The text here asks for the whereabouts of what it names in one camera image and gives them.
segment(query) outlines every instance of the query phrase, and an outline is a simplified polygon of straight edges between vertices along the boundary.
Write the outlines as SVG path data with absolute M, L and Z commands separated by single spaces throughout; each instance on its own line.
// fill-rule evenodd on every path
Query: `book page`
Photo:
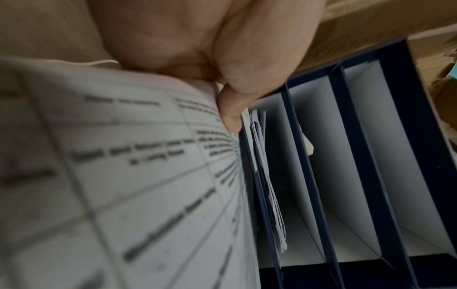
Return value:
M 259 288 L 216 84 L 0 61 L 0 287 Z

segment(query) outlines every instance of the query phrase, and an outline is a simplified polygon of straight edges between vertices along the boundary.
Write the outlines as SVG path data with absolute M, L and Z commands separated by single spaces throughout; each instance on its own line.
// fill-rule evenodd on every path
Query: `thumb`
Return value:
M 241 130 L 241 113 L 261 97 L 259 94 L 245 94 L 234 90 L 226 84 L 218 96 L 220 117 L 225 127 L 232 132 Z

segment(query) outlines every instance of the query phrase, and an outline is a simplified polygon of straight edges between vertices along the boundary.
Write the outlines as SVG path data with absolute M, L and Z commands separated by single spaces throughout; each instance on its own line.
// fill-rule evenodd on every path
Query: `finger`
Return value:
M 241 113 L 261 95 L 244 94 L 227 84 L 218 96 L 219 113 L 225 127 L 232 132 L 241 130 Z

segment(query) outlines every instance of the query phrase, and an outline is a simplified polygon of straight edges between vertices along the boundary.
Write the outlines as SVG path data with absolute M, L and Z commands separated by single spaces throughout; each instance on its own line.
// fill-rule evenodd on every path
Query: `hand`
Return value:
M 325 0 L 88 0 L 105 47 L 124 67 L 224 84 L 227 129 L 281 86 L 311 44 Z

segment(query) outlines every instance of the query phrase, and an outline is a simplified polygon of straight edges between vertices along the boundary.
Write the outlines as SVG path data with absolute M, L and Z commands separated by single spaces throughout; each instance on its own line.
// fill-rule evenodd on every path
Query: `blue file organizer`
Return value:
M 267 111 L 273 185 L 298 219 L 277 252 L 252 167 L 262 288 L 457 288 L 456 164 L 406 41 L 294 75 L 252 108 Z

